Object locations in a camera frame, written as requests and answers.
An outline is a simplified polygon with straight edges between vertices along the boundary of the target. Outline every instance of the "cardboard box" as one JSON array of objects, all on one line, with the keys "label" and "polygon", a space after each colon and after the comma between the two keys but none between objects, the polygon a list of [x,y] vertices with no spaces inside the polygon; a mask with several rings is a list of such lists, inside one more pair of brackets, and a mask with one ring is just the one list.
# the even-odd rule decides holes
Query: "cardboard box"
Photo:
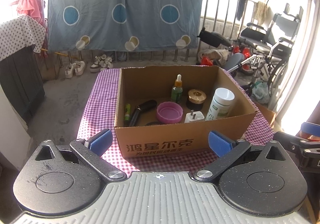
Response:
[{"label": "cardboard box", "polygon": [[[145,126],[157,121],[156,109],[143,113],[138,125],[124,127],[124,107],[131,104],[131,113],[139,104],[154,99],[158,102],[170,101],[171,88],[182,76],[183,108],[181,123],[172,125]],[[200,89],[207,95],[201,112],[207,115],[212,101],[212,93],[218,87],[225,87],[235,94],[235,101],[229,117],[214,121],[183,123],[190,110],[186,107],[190,89]],[[154,156],[209,149],[208,134],[212,130],[229,138],[240,139],[254,119],[257,111],[242,91],[217,66],[151,66],[145,68],[121,69],[115,115],[115,131],[124,158]]]}]

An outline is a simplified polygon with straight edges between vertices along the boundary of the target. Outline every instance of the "dropper bottle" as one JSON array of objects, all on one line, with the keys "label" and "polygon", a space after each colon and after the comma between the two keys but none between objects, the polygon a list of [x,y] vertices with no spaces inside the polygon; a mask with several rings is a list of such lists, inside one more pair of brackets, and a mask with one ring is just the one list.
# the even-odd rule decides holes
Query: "dropper bottle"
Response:
[{"label": "dropper bottle", "polygon": [[171,101],[179,104],[181,101],[182,91],[181,75],[178,75],[171,90]]}]

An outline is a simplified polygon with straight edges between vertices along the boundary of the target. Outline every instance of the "table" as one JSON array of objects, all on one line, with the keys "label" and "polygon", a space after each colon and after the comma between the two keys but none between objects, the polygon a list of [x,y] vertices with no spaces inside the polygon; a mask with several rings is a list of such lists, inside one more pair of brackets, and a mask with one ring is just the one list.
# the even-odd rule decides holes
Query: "table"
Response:
[{"label": "table", "polygon": [[[102,158],[127,175],[132,171],[194,173],[217,158],[213,152],[205,151],[188,155],[139,157],[125,160],[121,155],[114,130],[119,73],[120,69],[108,69],[99,73],[84,108],[77,138],[89,139],[105,128],[110,129],[113,134],[113,143]],[[255,145],[264,145],[272,139],[273,131],[260,111],[248,127],[245,137]]]}]

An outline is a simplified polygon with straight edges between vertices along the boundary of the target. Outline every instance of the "white power adapter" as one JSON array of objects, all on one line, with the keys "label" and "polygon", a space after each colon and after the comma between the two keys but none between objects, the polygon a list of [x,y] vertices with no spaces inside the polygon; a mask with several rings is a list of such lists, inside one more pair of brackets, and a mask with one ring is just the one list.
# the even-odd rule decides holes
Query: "white power adapter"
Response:
[{"label": "white power adapter", "polygon": [[204,121],[204,115],[200,111],[194,112],[193,110],[191,113],[187,113],[186,119],[184,120],[185,123],[191,122],[200,122]]}]

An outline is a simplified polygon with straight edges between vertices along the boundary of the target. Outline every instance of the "shoe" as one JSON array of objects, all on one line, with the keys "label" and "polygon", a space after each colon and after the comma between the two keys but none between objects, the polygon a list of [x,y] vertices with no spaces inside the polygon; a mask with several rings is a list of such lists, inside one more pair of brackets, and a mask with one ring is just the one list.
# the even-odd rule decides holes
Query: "shoe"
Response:
[{"label": "shoe", "polygon": [[74,63],[74,65],[75,65],[76,76],[81,76],[84,72],[84,69],[85,69],[85,62],[84,61],[76,61]]},{"label": "shoe", "polygon": [[66,75],[66,78],[71,78],[73,76],[74,71],[75,71],[75,64],[70,63],[70,65],[66,67],[66,70],[64,72]]},{"label": "shoe", "polygon": [[112,58],[111,57],[107,57],[105,59],[105,61],[103,62],[103,64],[101,65],[100,71],[103,71],[105,69],[112,69],[112,68],[113,68]]},{"label": "shoe", "polygon": [[90,66],[90,72],[92,73],[99,72],[101,69],[101,65],[103,64],[106,58],[107,58],[106,54],[103,54],[102,56],[99,56],[99,57],[96,56],[96,61]]}]

